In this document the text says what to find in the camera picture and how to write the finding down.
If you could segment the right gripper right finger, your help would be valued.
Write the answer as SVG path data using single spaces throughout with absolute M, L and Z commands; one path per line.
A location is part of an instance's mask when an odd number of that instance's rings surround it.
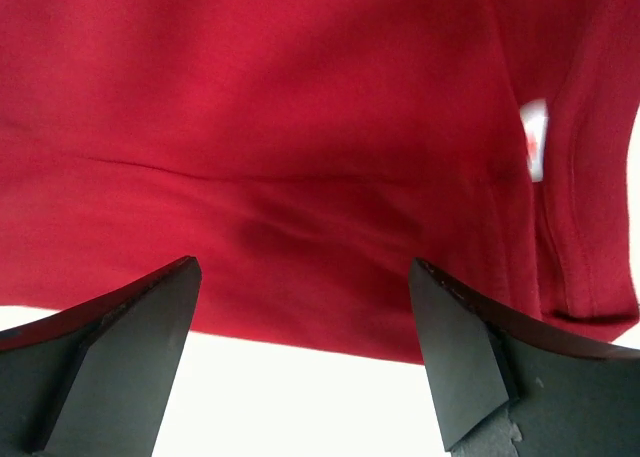
M 638 455 L 638 350 L 547 325 L 421 259 L 409 287 L 450 455 Z

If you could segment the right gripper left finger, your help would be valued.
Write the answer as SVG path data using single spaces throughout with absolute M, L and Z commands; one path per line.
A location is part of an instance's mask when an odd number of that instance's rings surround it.
M 2 331 L 2 455 L 152 455 L 201 280 L 183 257 Z

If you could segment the dark red t-shirt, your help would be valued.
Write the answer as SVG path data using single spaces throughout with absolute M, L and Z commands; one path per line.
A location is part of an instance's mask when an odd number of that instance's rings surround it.
M 612 341 L 638 105 L 639 0 L 1 0 L 1 301 L 192 255 L 200 331 L 417 363 L 419 257 Z

